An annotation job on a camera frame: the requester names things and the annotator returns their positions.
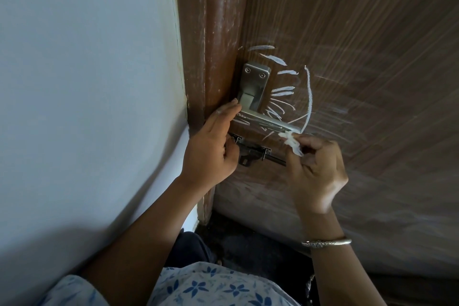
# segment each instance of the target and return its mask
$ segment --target painted wall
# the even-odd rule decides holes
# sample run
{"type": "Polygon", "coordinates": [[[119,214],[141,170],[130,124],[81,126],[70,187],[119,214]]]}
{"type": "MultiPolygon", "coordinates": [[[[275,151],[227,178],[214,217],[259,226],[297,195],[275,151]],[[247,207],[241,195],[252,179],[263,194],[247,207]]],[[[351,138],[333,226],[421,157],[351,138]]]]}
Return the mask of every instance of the painted wall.
{"type": "Polygon", "coordinates": [[[0,304],[18,305],[180,172],[186,98],[175,0],[0,6],[0,304]]]}

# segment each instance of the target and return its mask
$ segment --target sleeve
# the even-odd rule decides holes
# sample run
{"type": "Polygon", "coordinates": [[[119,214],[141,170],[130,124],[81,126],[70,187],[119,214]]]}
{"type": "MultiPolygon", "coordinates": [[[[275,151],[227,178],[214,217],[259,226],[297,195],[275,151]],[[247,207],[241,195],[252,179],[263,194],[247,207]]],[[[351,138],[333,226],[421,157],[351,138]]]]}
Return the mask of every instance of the sleeve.
{"type": "Polygon", "coordinates": [[[36,306],[109,306],[102,294],[80,276],[68,275],[48,291],[36,306]]]}

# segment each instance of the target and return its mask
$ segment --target bracelet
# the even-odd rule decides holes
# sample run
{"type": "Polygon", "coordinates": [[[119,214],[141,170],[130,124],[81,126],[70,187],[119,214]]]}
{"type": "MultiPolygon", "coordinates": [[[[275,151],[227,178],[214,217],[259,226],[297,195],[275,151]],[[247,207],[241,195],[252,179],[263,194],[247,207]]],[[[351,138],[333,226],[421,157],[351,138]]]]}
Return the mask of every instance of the bracelet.
{"type": "Polygon", "coordinates": [[[333,241],[321,241],[320,239],[317,241],[306,241],[301,242],[301,244],[308,248],[324,248],[330,245],[349,245],[351,244],[352,239],[343,238],[343,239],[335,239],[333,241]]]}

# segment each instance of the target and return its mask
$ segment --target door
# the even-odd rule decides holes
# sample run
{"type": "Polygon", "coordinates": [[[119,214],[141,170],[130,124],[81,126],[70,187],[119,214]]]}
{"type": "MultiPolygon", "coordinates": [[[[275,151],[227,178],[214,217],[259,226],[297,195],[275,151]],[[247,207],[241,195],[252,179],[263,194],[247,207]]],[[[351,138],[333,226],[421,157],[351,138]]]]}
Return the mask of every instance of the door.
{"type": "MultiPolygon", "coordinates": [[[[243,17],[229,28],[238,39],[229,47],[234,71],[224,77],[233,79],[234,95],[244,63],[270,67],[258,111],[339,142],[349,183],[334,209],[364,267],[457,278],[459,0],[242,0],[237,7],[243,17]]],[[[221,97],[229,92],[227,85],[221,97]]],[[[283,158],[276,133],[238,120],[231,132],[283,158]]],[[[213,209],[300,248],[285,187],[281,165],[238,166],[217,186],[213,209]]]]}

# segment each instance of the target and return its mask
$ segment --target floral shirt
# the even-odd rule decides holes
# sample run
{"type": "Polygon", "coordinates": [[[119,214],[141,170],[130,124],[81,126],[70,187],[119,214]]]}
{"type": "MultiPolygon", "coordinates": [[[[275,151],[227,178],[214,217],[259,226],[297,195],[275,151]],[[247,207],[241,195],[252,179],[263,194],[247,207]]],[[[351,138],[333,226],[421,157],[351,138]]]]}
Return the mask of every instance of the floral shirt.
{"type": "MultiPolygon", "coordinates": [[[[108,306],[108,303],[88,281],[69,275],[37,305],[108,306]]],[[[197,262],[185,268],[164,268],[147,305],[296,306],[298,303],[270,280],[197,262]]]]}

